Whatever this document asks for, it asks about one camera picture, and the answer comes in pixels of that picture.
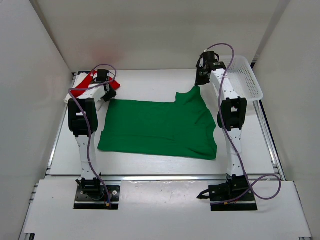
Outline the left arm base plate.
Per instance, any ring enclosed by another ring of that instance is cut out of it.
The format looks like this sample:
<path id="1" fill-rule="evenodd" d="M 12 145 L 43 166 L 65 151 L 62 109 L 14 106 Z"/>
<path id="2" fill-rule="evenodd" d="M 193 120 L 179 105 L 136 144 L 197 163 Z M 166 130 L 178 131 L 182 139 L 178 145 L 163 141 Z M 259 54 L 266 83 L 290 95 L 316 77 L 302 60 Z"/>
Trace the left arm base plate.
<path id="1" fill-rule="evenodd" d="M 107 185 L 110 195 L 105 193 L 106 189 L 102 184 L 89 185 L 87 188 L 82 188 L 81 181 L 76 180 L 77 189 L 74 197 L 73 208 L 75 210 L 118 210 L 121 186 Z"/>

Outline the aluminium table rail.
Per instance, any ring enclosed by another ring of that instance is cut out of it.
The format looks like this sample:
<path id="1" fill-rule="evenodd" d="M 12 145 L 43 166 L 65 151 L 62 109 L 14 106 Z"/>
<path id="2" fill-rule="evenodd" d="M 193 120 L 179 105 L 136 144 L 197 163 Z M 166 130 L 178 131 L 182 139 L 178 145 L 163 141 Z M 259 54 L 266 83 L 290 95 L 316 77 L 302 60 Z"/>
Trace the aluminium table rail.
<path id="1" fill-rule="evenodd" d="M 226 181 L 225 175 L 104 175 L 105 181 Z"/>

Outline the green t shirt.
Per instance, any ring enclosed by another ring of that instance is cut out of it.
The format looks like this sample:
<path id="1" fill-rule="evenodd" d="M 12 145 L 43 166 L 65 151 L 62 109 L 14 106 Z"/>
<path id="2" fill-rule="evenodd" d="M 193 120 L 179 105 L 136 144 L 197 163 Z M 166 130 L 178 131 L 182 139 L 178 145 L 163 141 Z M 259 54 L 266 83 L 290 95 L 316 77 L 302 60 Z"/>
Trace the green t shirt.
<path id="1" fill-rule="evenodd" d="M 215 160 L 215 120 L 194 86 L 174 102 L 113 99 L 98 150 Z"/>

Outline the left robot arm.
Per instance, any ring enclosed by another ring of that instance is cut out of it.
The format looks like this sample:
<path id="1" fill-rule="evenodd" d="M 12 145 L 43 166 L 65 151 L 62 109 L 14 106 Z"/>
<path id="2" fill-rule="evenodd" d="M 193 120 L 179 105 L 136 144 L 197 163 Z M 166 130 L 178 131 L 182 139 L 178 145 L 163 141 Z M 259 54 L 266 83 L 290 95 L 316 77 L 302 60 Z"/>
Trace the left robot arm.
<path id="1" fill-rule="evenodd" d="M 68 90 L 68 127 L 78 145 L 81 175 L 77 181 L 80 190 L 95 201 L 101 199 L 109 205 L 110 191 L 102 180 L 98 167 L 95 134 L 98 130 L 97 103 L 107 102 L 117 93 L 114 78 L 106 69 L 93 69 L 79 77 L 80 82 Z"/>

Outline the white plastic basket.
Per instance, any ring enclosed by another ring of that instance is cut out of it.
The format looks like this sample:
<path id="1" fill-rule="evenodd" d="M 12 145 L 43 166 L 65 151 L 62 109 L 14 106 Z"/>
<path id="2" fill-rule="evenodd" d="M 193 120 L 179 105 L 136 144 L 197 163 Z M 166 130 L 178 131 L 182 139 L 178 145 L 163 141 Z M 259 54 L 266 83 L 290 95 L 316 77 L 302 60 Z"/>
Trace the white plastic basket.
<path id="1" fill-rule="evenodd" d="M 264 96 L 258 80 L 244 56 L 234 56 L 223 84 L 225 85 L 227 82 L 231 84 L 234 92 L 241 98 L 246 98 L 248 102 L 259 101 Z"/>

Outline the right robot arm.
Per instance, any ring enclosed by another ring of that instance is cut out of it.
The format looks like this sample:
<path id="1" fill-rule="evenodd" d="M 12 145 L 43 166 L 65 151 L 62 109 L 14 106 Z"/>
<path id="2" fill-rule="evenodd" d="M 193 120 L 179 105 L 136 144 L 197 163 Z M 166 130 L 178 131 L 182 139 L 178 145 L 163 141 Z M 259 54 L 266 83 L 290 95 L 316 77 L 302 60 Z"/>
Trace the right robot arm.
<path id="1" fill-rule="evenodd" d="M 228 157 L 226 177 L 230 182 L 225 186 L 224 193 L 230 200 L 236 200 L 243 193 L 242 186 L 237 182 L 246 180 L 240 158 L 241 136 L 248 102 L 236 92 L 226 69 L 226 65 L 214 51 L 203 52 L 196 64 L 195 85 L 212 83 L 218 91 L 217 123 L 225 136 Z"/>

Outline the red t shirt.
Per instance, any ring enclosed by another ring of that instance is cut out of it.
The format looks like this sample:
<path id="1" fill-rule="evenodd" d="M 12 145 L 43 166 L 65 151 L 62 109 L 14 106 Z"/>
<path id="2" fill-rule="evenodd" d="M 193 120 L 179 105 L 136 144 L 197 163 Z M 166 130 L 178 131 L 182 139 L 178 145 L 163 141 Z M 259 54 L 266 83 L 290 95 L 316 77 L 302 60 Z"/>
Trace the red t shirt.
<path id="1" fill-rule="evenodd" d="M 116 80 L 113 80 L 113 78 L 111 76 L 109 76 L 109 73 L 107 74 L 106 79 L 108 81 L 111 81 L 110 86 L 114 90 L 117 90 L 121 87 L 121 85 Z M 90 85 L 92 85 L 92 82 L 94 84 L 97 84 L 97 80 L 98 80 L 98 72 L 97 71 L 94 71 L 93 73 L 82 72 L 79 75 L 78 79 L 75 81 L 73 88 L 74 89 L 87 89 L 90 87 Z M 84 92 L 85 92 L 84 90 L 71 90 L 71 93 L 75 98 L 78 98 Z"/>

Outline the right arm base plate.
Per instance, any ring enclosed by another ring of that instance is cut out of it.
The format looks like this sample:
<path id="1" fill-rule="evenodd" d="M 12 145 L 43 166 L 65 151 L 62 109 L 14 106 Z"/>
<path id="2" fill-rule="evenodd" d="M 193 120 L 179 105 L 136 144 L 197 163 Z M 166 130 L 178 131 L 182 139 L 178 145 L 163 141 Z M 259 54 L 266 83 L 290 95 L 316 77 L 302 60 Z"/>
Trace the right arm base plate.
<path id="1" fill-rule="evenodd" d="M 249 190 L 248 184 L 231 184 L 228 182 L 218 185 L 209 185 L 196 197 L 200 200 L 210 201 L 212 212 L 238 212 L 257 211 L 254 194 Z"/>

